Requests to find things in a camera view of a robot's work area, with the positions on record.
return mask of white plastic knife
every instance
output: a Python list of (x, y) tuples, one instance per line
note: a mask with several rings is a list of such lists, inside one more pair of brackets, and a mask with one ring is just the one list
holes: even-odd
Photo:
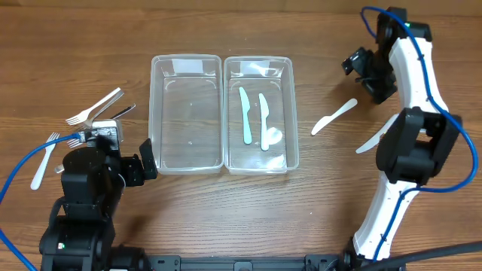
[(267, 138), (266, 119), (270, 114), (270, 109), (263, 93), (259, 93), (259, 105), (261, 109), (261, 150), (267, 151), (270, 144)]
[(343, 113), (347, 112), (348, 110), (352, 109), (357, 103), (358, 103), (358, 101), (355, 98), (350, 99), (340, 109), (338, 109), (336, 112), (334, 112), (334, 114), (332, 114), (331, 116), (322, 117), (315, 124), (315, 126), (313, 127), (313, 130), (311, 130), (311, 135), (312, 136), (316, 135), (316, 133), (319, 132), (319, 130), (321, 130), (323, 127), (325, 127), (327, 124), (329, 124), (332, 120), (334, 120), (335, 118), (337, 118), (341, 114), (343, 114)]
[(247, 145), (250, 145), (252, 141), (252, 137), (251, 137), (251, 129), (249, 129), (248, 111), (251, 107), (249, 106), (248, 95), (246, 95), (246, 91), (242, 87), (239, 88), (239, 96), (241, 96), (241, 107), (243, 109), (244, 143)]
[(384, 133), (386, 133), (386, 131), (389, 130), (390, 126), (395, 122), (397, 117), (398, 117), (398, 114), (394, 114), (385, 123), (385, 125), (383, 125), (383, 127), (382, 127), (382, 129), (380, 129), (380, 131), (378, 131), (374, 136), (372, 136), (371, 139), (368, 139), (368, 141), (365, 142), (365, 144), (363, 144), (360, 148), (356, 149), (355, 152), (357, 154), (361, 154), (362, 152), (368, 151), (368, 150), (372, 149), (373, 147), (375, 147), (380, 142), (380, 138), (382, 137), (382, 135)]

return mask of wire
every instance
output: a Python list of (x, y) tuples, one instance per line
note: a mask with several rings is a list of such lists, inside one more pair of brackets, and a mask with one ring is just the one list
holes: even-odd
[(450, 245), (443, 248), (433, 248), (425, 251), (418, 251), (397, 257), (391, 257), (386, 260), (381, 260), (376, 263), (368, 264), (359, 267), (354, 271), (379, 271), (388, 270), (390, 268), (398, 269), (406, 263), (411, 263), (419, 260), (428, 260), (437, 257), (446, 257), (455, 254), (471, 253), (482, 250), (482, 242), (470, 242), (459, 245)]
[(366, 20), (365, 16), (364, 16), (364, 12), (366, 10), (370, 10), (370, 11), (377, 11), (377, 12), (380, 12), (381, 14), (385, 14), (389, 17), (391, 17), (392, 19), (394, 19), (399, 25), (400, 27), (407, 33), (407, 35), (410, 37), (412, 43), (413, 43), (413, 46), (415, 47), (415, 51), (419, 57), (419, 60), (420, 60), (420, 64), (422, 66), (422, 72), (423, 72), (423, 81), (425, 83), (425, 88), (426, 88), (426, 91), (427, 91), (427, 96), (429, 98), (429, 101), (430, 103), (434, 106), (435, 109), (437, 109), (445, 118), (447, 118), (451, 124), (453, 124), (457, 130), (459, 130), (459, 132), (462, 134), (463, 138), (465, 139), (465, 141), (467, 142), (467, 145), (470, 149), (470, 152), (472, 154), (472, 170), (471, 172), (469, 173), (469, 175), (467, 176), (467, 178), (460, 182), (459, 184), (456, 184), (452, 187), (446, 187), (446, 188), (430, 188), (430, 187), (415, 187), (415, 188), (411, 188), (411, 189), (408, 189), (406, 191), (404, 191), (400, 197), (398, 198), (398, 201), (397, 201), (397, 205), (395, 206), (395, 210), (393, 211), (393, 215), (392, 217), (390, 218), (390, 222), (386, 228), (386, 231), (385, 233), (382, 235), (382, 238), (380, 240), (380, 243), (378, 244), (377, 246), (377, 250), (375, 251), (375, 254), (374, 254), (374, 259), (373, 261), (376, 262), (377, 261), (377, 258), (378, 258), (378, 254), (380, 253), (380, 250), (382, 248), (382, 245), (383, 243), (385, 242), (386, 240), (386, 237), (389, 235), (390, 233), (390, 230), (392, 229), (392, 226), (393, 226), (393, 223), (395, 222), (395, 218), (397, 217), (397, 213), (398, 213), (398, 210), (400, 209), (400, 205), (401, 205), (401, 202), (404, 200), (405, 196), (412, 192), (412, 191), (422, 191), (422, 192), (431, 192), (431, 193), (449, 193), (449, 192), (454, 192), (454, 191), (457, 191), (458, 189), (466, 186), (467, 184), (469, 184), (475, 177), (475, 175), (477, 174), (477, 169), (478, 169), (478, 164), (479, 164), (479, 161), (478, 161), (478, 155), (477, 155), (477, 149), (475, 148), (475, 144), (474, 142), (471, 140), (470, 136), (468, 135), (468, 133), (463, 129), (462, 125), (460, 125), (459, 122), (457, 122), (447, 111), (445, 111), (440, 105), (437, 104), (437, 102), (434, 100), (434, 97), (432, 96), (432, 92), (430, 90), (430, 83), (429, 83), (429, 73), (427, 71), (427, 66), (426, 66), (426, 63), (425, 63), (425, 60), (423, 58), (423, 54), (422, 54), (422, 51), (420, 50), (420, 47), (418, 45), (418, 43), (416, 42), (416, 39), (415, 37), (413, 36), (412, 32), (410, 31), (410, 29), (405, 25), (405, 23), (398, 17), (396, 16), (395, 14), (391, 13), (391, 12), (388, 12), (388, 11), (385, 11), (383, 10), (382, 8), (376, 8), (376, 7), (363, 7), (361, 9), (361, 12), (360, 12), (360, 15), (361, 15), (361, 18), (363, 19), (363, 22), (365, 23), (365, 25), (367, 26), (367, 29), (368, 31), (370, 32), (370, 34), (372, 36), (374, 36), (375, 38), (377, 37), (374, 32), (371, 30), (370, 26), (368, 25), (368, 21)]
[[(59, 143), (59, 142), (64, 142), (66, 140), (69, 140), (69, 139), (80, 139), (80, 136), (75, 133), (75, 134), (71, 134), (71, 135), (68, 135), (68, 136), (64, 136), (60, 139), (55, 139), (55, 140), (52, 140), (50, 142), (47, 142), (39, 147), (37, 147), (36, 149), (34, 149), (33, 151), (31, 151), (29, 154), (27, 154), (19, 163), (17, 166), (15, 166), (14, 170), (12, 171), (12, 173), (8, 176), (7, 178), (7, 181), (5, 182), (4, 186), (3, 186), (3, 189), (0, 193), (0, 204), (2, 204), (2, 201), (3, 201), (3, 198), (5, 197), (5, 194), (7, 193), (7, 190), (8, 188), (10, 187), (10, 184), (12, 183), (12, 181), (14, 180), (14, 177), (15, 175), (17, 174), (17, 172), (20, 170), (20, 168), (23, 166), (23, 164), (30, 159), (30, 157), (32, 157), (34, 154), (38, 153), (39, 151), (43, 150), (45, 147), (49, 146), (49, 145), (52, 145), (52, 144), (56, 144), (56, 143)], [(10, 240), (7, 238), (7, 236), (4, 234), (3, 230), (0, 229), (0, 239), (3, 241), (3, 243), (7, 246), (8, 249), (10, 249), (10, 251), (12, 251), (12, 253), (15, 254), (15, 256), (17, 256), (19, 258), (19, 260), (25, 264), (25, 266), (27, 267), (28, 270), (31, 270), (31, 271), (34, 271), (34, 270), (37, 270), (35, 268), (35, 266), (33, 266), (32, 263), (30, 263), (30, 261), (25, 257), (23, 256), (22, 252), (20, 252), (16, 247), (15, 245), (10, 242)]]

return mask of wooden table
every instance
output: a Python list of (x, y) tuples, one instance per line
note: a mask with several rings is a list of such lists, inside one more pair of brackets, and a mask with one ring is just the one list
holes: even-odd
[[(482, 145), (482, 19), (410, 17), (430, 24), (438, 86), (451, 112), (463, 116)], [(64, 120), (115, 87), (127, 94), (106, 117), (135, 102), (125, 116), (123, 155), (148, 136), (151, 59), (171, 53), (287, 56), (294, 64), (300, 166), (288, 175), (160, 176), (127, 189), (114, 218), (115, 244), (149, 254), (302, 256), (336, 254), (360, 227), (377, 186), (375, 150), (355, 154), (390, 116), (396, 95), (375, 106), (341, 62), (376, 45), (357, 14), (0, 8), (0, 183), (18, 161)], [(316, 121), (348, 99), (358, 105), (312, 137)], [(29, 188), (43, 155), (19, 172), (0, 210), (2, 229), (37, 266), (38, 242), (53, 201), (53, 173), (69, 149), (58, 145), (40, 190)], [(431, 187), (461, 181), (471, 157), (459, 138)], [(403, 254), (482, 239), (482, 182), (451, 194), (420, 194), (392, 246)], [(4, 245), (3, 270), (24, 269)], [(479, 270), (482, 254), (414, 263), (410, 270)]]

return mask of plastic container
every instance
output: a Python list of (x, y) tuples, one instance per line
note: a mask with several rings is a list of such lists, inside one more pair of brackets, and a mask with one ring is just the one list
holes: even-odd
[(221, 170), (222, 90), (218, 56), (180, 54), (152, 59), (149, 137), (160, 174)]
[[(252, 143), (243, 141), (243, 113), (239, 87), (249, 98)], [(267, 131), (270, 146), (261, 150), (263, 93), (270, 111)], [(234, 56), (224, 61), (224, 163), (231, 174), (282, 174), (299, 164), (296, 100), (291, 60), (276, 56)]]

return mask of knife handle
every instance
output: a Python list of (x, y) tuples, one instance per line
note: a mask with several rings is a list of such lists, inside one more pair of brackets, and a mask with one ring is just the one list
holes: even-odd
[(267, 128), (266, 128), (266, 118), (261, 118), (261, 150), (267, 151), (270, 145), (268, 144), (268, 139), (266, 137)]
[(244, 143), (250, 145), (252, 142), (251, 129), (249, 129), (248, 112), (243, 114), (243, 135)]

